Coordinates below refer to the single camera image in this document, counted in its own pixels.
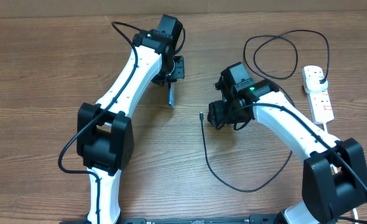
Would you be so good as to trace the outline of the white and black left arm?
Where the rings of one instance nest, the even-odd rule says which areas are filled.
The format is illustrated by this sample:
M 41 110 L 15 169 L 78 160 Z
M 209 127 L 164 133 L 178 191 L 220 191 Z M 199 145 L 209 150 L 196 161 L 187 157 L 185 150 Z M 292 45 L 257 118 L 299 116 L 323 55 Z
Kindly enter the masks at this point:
M 93 105 L 78 110 L 77 154 L 90 176 L 90 211 L 84 223 L 117 223 L 119 182 L 134 149 L 134 110 L 150 83 L 167 85 L 174 107 L 174 85 L 184 78 L 178 53 L 185 38 L 183 24 L 164 14 L 156 29 L 139 29 L 129 40 L 131 54 L 111 88 Z

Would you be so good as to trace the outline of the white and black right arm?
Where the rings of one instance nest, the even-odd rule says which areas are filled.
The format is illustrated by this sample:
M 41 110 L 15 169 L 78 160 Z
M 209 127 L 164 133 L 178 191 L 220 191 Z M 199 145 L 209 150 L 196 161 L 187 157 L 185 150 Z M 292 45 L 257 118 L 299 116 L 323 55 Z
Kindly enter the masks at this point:
M 215 88 L 222 99 L 209 104 L 216 129 L 252 120 L 274 132 L 303 165 L 302 201 L 272 215 L 250 215 L 251 223 L 335 223 L 367 203 L 367 165 L 362 146 L 339 140 L 292 106 L 272 81 L 254 81 L 241 62 L 221 72 Z

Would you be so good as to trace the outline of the black Galaxy smartphone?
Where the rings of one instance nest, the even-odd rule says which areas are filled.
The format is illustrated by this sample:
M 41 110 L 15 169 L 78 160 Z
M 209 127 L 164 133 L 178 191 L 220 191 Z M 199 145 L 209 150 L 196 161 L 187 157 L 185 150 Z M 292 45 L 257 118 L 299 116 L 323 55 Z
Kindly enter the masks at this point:
M 175 109 L 175 82 L 169 82 L 168 91 L 169 91 L 169 107 L 174 110 Z

